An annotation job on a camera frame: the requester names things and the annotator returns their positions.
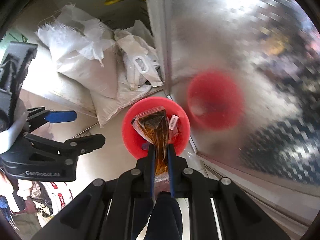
dark trousers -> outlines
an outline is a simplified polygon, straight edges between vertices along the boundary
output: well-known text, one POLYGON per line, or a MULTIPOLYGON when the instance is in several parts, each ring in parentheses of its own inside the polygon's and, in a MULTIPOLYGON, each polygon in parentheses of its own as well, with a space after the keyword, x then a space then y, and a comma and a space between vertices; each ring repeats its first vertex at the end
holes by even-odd
POLYGON ((150 214, 144 240, 182 239, 182 214, 179 204, 170 196, 170 193, 161 192, 154 207, 151 199, 136 199, 132 240, 135 240, 145 227, 150 214))

person's leg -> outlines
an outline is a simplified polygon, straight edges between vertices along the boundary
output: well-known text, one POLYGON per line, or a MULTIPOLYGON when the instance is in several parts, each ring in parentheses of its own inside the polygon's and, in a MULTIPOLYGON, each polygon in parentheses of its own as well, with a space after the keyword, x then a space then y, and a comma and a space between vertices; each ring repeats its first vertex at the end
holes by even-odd
POLYGON ((131 240, 137 239, 140 232, 148 223, 148 218, 151 215, 152 209, 153 201, 151 198, 135 199, 131 240))
POLYGON ((161 192, 153 208, 144 240, 181 240, 182 214, 169 192, 161 192))

ziplock bag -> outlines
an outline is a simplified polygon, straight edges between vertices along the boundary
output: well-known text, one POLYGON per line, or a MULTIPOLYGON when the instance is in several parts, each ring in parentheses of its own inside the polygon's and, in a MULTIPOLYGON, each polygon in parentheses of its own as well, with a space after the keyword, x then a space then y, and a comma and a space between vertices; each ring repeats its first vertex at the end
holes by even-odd
POLYGON ((113 32, 83 10, 65 5, 58 17, 40 26, 57 71, 105 97, 117 94, 116 42, 113 32))
POLYGON ((169 125, 163 106, 145 111, 132 120, 134 129, 155 145, 155 175, 168 171, 167 147, 169 125))
POLYGON ((143 85, 146 80, 153 87, 163 84, 156 71, 156 68, 159 67, 159 60, 156 49, 152 47, 154 46, 153 38, 141 21, 135 21, 134 26, 126 30, 117 29, 115 40, 124 51, 127 80, 132 90, 143 85))

barcode label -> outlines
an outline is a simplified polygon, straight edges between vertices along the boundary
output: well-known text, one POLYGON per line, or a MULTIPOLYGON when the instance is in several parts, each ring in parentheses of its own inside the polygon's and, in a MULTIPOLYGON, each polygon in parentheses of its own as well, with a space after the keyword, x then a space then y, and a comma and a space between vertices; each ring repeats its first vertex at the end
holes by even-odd
POLYGON ((177 121, 178 121, 179 117, 176 116, 176 115, 172 115, 171 119, 170 119, 170 122, 169 122, 169 129, 170 130, 173 130, 174 127, 176 126, 177 124, 177 121))

bag with brown liquid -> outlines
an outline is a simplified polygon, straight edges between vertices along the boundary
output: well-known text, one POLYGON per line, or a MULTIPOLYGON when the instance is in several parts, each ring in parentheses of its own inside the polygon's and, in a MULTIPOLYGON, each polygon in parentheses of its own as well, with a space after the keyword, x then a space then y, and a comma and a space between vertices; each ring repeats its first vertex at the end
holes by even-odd
POLYGON ((164 107, 156 107, 137 115, 132 120, 132 126, 145 140, 155 145, 155 175, 168 171, 169 125, 164 107))

